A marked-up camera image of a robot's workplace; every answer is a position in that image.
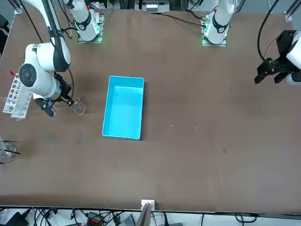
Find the blue plastic bin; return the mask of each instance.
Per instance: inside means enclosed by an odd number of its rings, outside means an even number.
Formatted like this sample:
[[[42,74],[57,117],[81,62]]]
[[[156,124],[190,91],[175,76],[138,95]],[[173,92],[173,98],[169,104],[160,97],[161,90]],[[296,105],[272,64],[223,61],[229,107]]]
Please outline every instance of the blue plastic bin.
[[[144,79],[111,76],[103,136],[140,139]]]

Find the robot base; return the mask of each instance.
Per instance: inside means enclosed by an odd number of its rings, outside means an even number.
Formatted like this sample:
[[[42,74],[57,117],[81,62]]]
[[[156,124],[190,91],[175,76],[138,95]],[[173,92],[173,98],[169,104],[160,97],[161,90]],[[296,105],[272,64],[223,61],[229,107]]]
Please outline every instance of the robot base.
[[[227,46],[226,37],[227,37],[228,28],[227,28],[224,40],[220,44],[213,44],[204,35],[204,33],[207,32],[207,28],[210,26],[210,17],[209,17],[209,15],[204,16],[201,19],[201,24],[206,26],[206,28],[202,27],[202,30],[201,30],[201,33],[202,33],[202,46]]]
[[[104,25],[104,15],[99,14],[99,19],[98,19],[98,24],[96,25],[96,29],[99,31],[99,34],[96,35],[94,39],[91,41],[84,41],[82,38],[79,36],[78,38],[78,43],[102,43],[103,41],[103,25]]]

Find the glass cup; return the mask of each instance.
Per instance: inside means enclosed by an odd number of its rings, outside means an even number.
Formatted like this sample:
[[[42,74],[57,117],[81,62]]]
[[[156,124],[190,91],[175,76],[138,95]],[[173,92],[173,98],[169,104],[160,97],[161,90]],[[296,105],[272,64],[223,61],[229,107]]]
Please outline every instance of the glass cup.
[[[85,105],[80,101],[80,98],[74,99],[74,103],[70,107],[76,114],[82,115],[85,112]]]
[[[0,147],[0,163],[4,164],[16,155],[16,148],[10,143],[2,143]]]

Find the robotic arm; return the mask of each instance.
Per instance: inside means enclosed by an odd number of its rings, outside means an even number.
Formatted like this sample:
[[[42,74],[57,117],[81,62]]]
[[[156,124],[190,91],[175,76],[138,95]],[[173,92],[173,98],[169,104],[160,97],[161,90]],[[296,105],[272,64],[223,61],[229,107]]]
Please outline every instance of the robotic arm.
[[[301,85],[301,29],[284,30],[277,38],[279,57],[276,60],[267,58],[258,68],[255,84],[262,82],[268,75],[277,74],[275,83],[283,79],[288,85]]]
[[[209,14],[210,26],[204,36],[212,44],[220,44],[224,40],[234,10],[233,0],[219,0],[216,12]]]
[[[99,33],[99,13],[93,9],[87,9],[84,0],[63,0],[66,8],[75,20],[79,36],[83,41],[93,40]]]
[[[73,100],[68,96],[71,87],[57,72],[65,72],[71,63],[71,55],[63,37],[51,0],[25,0],[43,15],[50,42],[30,44],[25,50],[25,61],[19,69],[21,83],[33,92],[35,102],[49,116],[55,111],[49,102],[64,101],[69,106]]]

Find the brown table surface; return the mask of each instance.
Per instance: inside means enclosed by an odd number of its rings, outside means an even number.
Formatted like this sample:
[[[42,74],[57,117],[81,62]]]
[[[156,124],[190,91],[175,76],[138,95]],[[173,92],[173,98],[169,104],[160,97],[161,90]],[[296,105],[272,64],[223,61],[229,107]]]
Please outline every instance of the brown table surface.
[[[48,41],[41,14],[28,10]],[[1,136],[22,141],[21,155],[1,166],[0,203],[139,209],[154,199],[158,210],[301,212],[301,89],[253,81],[264,16],[234,14],[226,48],[202,47],[197,27],[134,10],[113,11],[102,44],[67,40],[86,112],[59,105],[49,118],[32,102],[24,121],[0,114]],[[290,27],[272,14],[262,51]],[[0,66],[2,97],[30,43],[37,35],[26,14],[17,16]],[[267,56],[277,56],[275,42]],[[145,79],[142,141],[102,137],[111,75]]]

